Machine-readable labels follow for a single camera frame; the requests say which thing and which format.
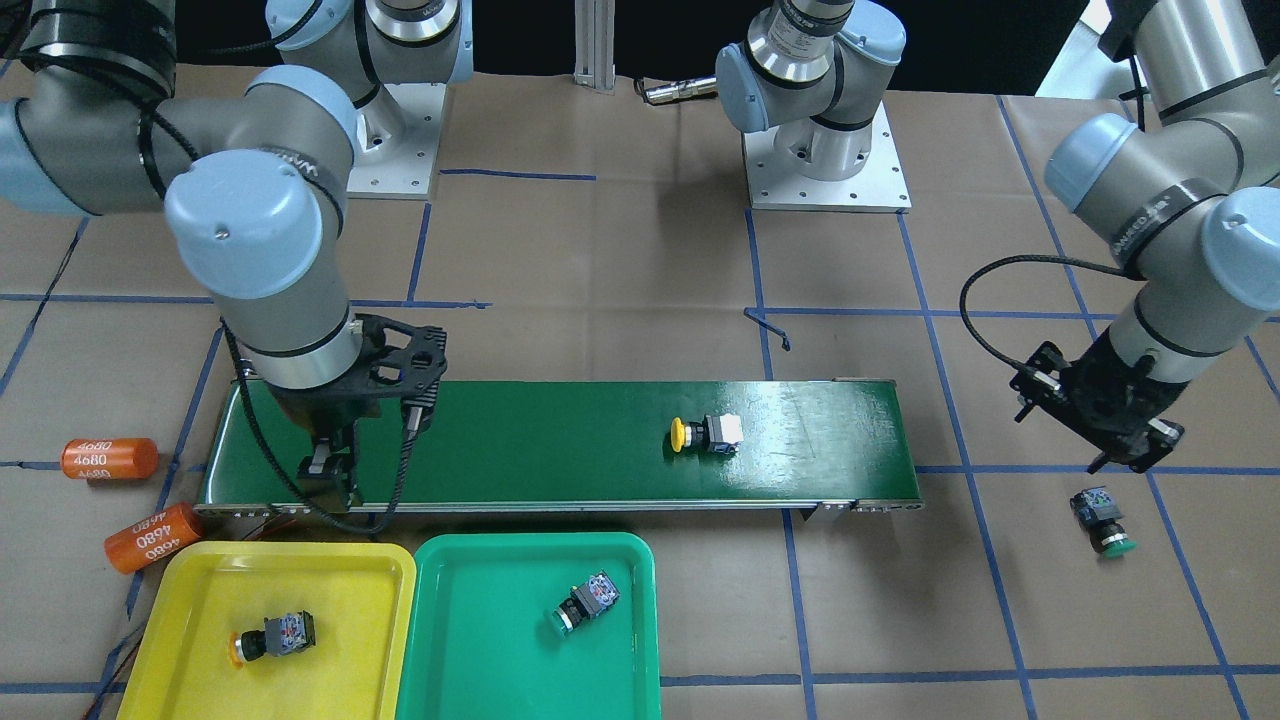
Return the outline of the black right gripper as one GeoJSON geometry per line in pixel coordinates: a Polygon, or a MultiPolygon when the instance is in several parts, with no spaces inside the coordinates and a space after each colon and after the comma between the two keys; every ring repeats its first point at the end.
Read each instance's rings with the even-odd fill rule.
{"type": "Polygon", "coordinates": [[[315,348],[265,356],[268,388],[285,415],[312,437],[335,437],[335,450],[329,439],[316,439],[300,462],[298,487],[305,498],[343,511],[362,503],[355,423],[378,416],[387,398],[399,400],[417,424],[426,421],[447,369],[445,345],[440,327],[351,313],[315,348]]]}

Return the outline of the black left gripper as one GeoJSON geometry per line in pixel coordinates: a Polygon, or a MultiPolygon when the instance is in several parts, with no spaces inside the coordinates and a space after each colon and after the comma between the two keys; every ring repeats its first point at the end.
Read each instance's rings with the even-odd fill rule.
{"type": "Polygon", "coordinates": [[[1078,360],[1070,363],[1044,341],[1027,361],[1015,365],[1010,387],[1019,393],[1021,421],[1041,407],[1093,445],[1098,456],[1089,474],[1108,464],[1144,473],[1169,456],[1184,427],[1158,415],[1170,407],[1187,383],[1152,377],[1158,355],[1144,351],[1133,365],[1124,361],[1105,332],[1078,360]]]}

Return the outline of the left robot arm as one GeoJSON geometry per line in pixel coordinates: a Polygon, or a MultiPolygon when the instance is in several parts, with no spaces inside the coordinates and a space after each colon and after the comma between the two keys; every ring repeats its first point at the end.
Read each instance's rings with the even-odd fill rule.
{"type": "MultiPolygon", "coordinates": [[[[1213,361],[1277,311],[1277,95],[1239,1],[1111,1],[1100,41],[1140,68],[1158,117],[1078,126],[1044,183],[1140,282],[1076,360],[1043,342],[1002,356],[1025,410],[1042,409],[1108,464],[1143,473],[1184,429],[1164,418],[1213,361]]],[[[722,47],[714,79],[731,123],[774,129],[800,174],[861,169],[905,28],[872,1],[776,1],[722,47]]]]}

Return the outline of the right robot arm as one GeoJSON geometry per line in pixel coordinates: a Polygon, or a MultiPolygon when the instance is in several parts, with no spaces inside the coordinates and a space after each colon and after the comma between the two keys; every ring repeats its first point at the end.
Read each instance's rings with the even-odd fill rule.
{"type": "Polygon", "coordinates": [[[389,87],[467,79],[467,1],[270,1],[283,56],[233,99],[178,99],[172,1],[36,1],[19,59],[35,95],[3,104],[3,197],[28,211],[161,211],[191,275],[311,448],[283,486],[333,516],[358,502],[356,427],[402,406],[410,454],[445,370],[442,329],[352,309],[337,266],[347,187],[389,87]]]}

